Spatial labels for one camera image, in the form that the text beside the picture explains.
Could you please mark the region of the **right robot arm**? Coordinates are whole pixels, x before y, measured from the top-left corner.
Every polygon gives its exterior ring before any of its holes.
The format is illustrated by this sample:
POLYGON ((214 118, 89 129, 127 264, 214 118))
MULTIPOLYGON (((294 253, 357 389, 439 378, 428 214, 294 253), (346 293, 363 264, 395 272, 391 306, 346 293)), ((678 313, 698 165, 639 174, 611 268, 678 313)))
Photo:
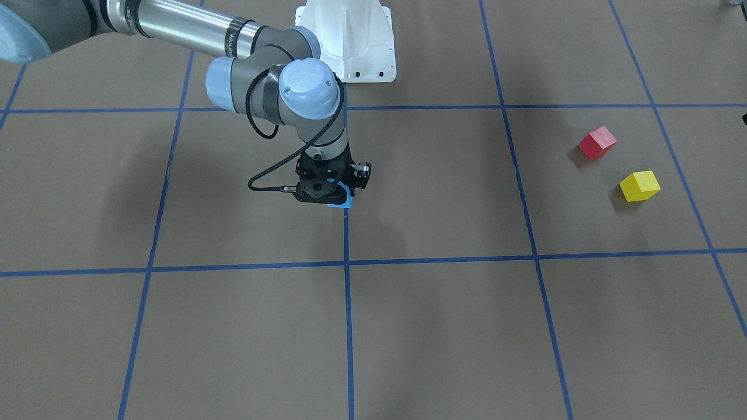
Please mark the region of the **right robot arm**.
POLYGON ((296 184, 272 187, 299 201, 339 204, 366 187, 371 165, 351 157, 341 113, 343 82, 321 59, 312 30, 262 26, 183 1, 3 1, 2 60, 29 65, 104 35, 155 40, 173 58, 174 48, 212 58, 205 77, 214 106, 246 116, 254 130, 262 119, 295 128, 302 147, 248 181, 296 160, 296 184))

